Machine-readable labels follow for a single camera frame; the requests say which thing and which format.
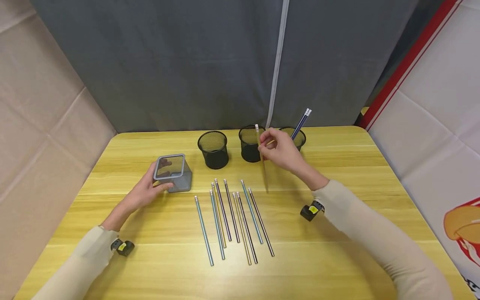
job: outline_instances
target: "yellow sticker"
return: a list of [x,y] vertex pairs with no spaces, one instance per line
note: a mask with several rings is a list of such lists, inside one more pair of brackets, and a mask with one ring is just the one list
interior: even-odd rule
[[310,208],[308,209],[309,211],[311,211],[312,213],[316,214],[318,213],[318,208],[316,208],[315,206],[310,206]]

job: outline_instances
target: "wrist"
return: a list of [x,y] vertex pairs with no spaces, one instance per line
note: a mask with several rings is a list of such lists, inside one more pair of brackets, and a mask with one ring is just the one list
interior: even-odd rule
[[101,226],[105,230],[113,230],[113,231],[120,231],[121,227],[128,219],[128,217],[135,211],[128,205],[128,203],[124,202],[123,200],[120,201],[117,206],[113,208],[111,213],[107,216],[105,221],[102,222]]
[[293,174],[302,180],[311,191],[324,188],[330,181],[314,167],[307,164],[307,162],[305,162],[305,164],[298,168]]
[[131,215],[137,210],[137,208],[134,207],[134,205],[132,205],[129,201],[123,199],[117,204],[117,206],[115,206],[113,210],[122,215]]

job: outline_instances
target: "hand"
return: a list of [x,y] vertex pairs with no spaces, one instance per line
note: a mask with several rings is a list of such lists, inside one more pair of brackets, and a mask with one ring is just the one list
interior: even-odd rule
[[[160,162],[162,167],[171,165],[167,160]],[[173,183],[153,186],[156,163],[152,163],[133,189],[115,206],[101,226],[105,230],[120,231],[128,217],[137,209],[149,205],[161,192],[173,187]]]
[[329,179],[307,164],[286,132],[269,128],[260,136],[258,151],[277,166],[300,178],[312,191],[325,187]]
[[[171,162],[168,162],[166,160],[160,163],[162,167],[171,165]],[[148,168],[148,171],[145,173],[145,175],[143,175],[140,181],[138,181],[138,183],[133,187],[133,189],[120,202],[121,205],[125,205],[129,210],[133,212],[139,208],[149,205],[163,191],[166,191],[169,188],[173,187],[173,183],[163,183],[157,186],[153,186],[153,174],[155,173],[155,167],[156,162],[153,162]]]
[[269,128],[260,136],[258,151],[277,166],[295,173],[307,164],[288,133]]

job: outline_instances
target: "gray curtain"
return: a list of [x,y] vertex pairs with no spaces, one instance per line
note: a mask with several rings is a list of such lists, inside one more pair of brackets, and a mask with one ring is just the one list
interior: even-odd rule
[[[272,125],[351,125],[416,2],[292,0]],[[32,3],[118,132],[265,123],[282,0]]]
[[365,106],[372,104],[373,100],[377,97],[378,93],[382,90],[390,76],[392,76],[395,69],[420,36],[425,26],[433,15],[435,15],[442,2],[443,0],[419,0]]

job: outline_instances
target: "blue pencil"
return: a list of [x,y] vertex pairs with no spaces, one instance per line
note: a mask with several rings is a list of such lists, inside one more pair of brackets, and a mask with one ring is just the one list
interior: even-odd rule
[[310,113],[312,112],[311,109],[307,108],[307,110],[305,111],[305,113],[303,114],[303,116],[301,117],[300,119],[300,122],[298,123],[297,127],[295,128],[295,130],[293,131],[292,133],[292,139],[295,139],[295,137],[297,136],[297,134],[300,132],[300,129],[303,127],[303,125],[305,124],[305,121],[307,120],[308,116],[310,115]]

